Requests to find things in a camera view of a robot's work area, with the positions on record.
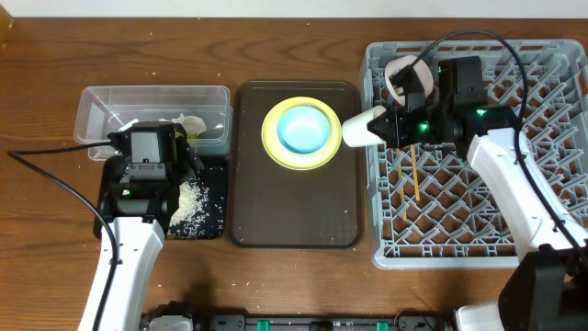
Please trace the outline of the white paper cup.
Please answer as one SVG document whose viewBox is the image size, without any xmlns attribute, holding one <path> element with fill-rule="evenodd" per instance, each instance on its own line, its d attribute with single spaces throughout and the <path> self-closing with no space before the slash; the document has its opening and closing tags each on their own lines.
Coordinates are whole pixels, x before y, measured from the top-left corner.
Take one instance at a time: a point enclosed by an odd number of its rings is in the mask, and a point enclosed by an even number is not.
<svg viewBox="0 0 588 331">
<path fill-rule="evenodd" d="M 384 144 L 381 138 L 368 130 L 368 123 L 385 112 L 385 107 L 376 106 L 346 120 L 342 125 L 345 144 L 353 148 Z"/>
</svg>

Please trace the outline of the white bowl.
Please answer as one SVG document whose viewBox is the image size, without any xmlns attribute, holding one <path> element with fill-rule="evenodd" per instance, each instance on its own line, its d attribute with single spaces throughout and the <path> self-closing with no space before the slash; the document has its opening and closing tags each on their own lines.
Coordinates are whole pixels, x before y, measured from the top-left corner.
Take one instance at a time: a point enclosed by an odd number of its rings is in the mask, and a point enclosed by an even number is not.
<svg viewBox="0 0 588 331">
<path fill-rule="evenodd" d="M 401 69 L 412 64 L 415 59 L 416 56 L 414 55 L 403 56 L 389 62 L 385 67 L 384 77 L 386 81 L 386 87 L 388 88 L 392 98 L 401 106 L 405 105 L 405 95 L 403 88 L 397 84 L 393 84 L 391 82 L 391 78 L 393 78 Z M 417 73 L 418 78 L 423 85 L 424 94 L 429 97 L 434 90 L 434 80 L 429 67 L 423 60 L 420 60 L 413 69 Z"/>
</svg>

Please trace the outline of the light blue small plate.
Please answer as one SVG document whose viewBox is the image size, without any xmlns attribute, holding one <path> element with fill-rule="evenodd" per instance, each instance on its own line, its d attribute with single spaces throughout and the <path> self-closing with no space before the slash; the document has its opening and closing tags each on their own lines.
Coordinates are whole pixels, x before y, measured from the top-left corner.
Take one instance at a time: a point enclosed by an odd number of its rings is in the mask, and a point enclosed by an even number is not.
<svg viewBox="0 0 588 331">
<path fill-rule="evenodd" d="M 281 144 L 295 154 L 312 154 L 329 140 L 330 124 L 326 116 L 311 106 L 297 106 L 287 110 L 277 124 Z"/>
</svg>

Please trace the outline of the yellow plate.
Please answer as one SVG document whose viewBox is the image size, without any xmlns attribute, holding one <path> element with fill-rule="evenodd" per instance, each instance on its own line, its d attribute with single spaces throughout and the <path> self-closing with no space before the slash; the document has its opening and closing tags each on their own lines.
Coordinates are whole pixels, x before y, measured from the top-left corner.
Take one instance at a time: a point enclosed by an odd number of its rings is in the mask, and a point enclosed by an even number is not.
<svg viewBox="0 0 588 331">
<path fill-rule="evenodd" d="M 320 110 L 330 124 L 329 140 L 315 153 L 292 153 L 281 144 L 277 137 L 277 124 L 280 117 L 287 110 L 297 106 L 311 106 Z M 325 165 L 334 157 L 342 141 L 342 125 L 334 110 L 321 100 L 313 97 L 290 97 L 278 102 L 268 111 L 263 120 L 261 139 L 267 154 L 279 165 L 292 170 L 312 170 Z"/>
</svg>

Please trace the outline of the white tissue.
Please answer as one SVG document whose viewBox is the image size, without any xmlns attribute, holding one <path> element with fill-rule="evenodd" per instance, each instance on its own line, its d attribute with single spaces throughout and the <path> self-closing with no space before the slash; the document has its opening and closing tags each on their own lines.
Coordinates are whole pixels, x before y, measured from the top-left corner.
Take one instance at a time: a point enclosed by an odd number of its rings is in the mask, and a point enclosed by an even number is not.
<svg viewBox="0 0 588 331">
<path fill-rule="evenodd" d="M 185 116 L 183 113 L 173 123 L 180 124 L 186 133 L 198 133 L 199 135 L 207 130 L 205 121 L 197 116 Z"/>
</svg>

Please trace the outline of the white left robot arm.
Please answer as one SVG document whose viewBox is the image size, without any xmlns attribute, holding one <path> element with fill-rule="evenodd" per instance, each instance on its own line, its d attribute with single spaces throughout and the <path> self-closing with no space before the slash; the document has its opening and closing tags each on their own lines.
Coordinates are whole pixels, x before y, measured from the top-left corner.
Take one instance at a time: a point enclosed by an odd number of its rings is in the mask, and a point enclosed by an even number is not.
<svg viewBox="0 0 588 331">
<path fill-rule="evenodd" d="M 180 187 L 204 165 L 171 121 L 137 122 L 108 138 L 117 154 L 102 171 L 94 224 L 100 256 L 79 327 L 136 330 Z"/>
</svg>

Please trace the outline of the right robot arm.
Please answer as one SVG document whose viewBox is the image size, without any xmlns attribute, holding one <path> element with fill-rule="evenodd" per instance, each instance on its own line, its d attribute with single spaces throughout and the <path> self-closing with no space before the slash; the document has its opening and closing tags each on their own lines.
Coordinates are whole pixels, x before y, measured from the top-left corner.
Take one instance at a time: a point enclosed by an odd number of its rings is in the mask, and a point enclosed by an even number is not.
<svg viewBox="0 0 588 331">
<path fill-rule="evenodd" d="M 584 330 L 587 231 L 566 214 L 528 153 L 507 105 L 486 97 L 442 97 L 434 106 L 364 111 L 377 143 L 454 143 L 490 189 L 519 258 L 496 302 L 463 306 L 457 330 Z"/>
</svg>

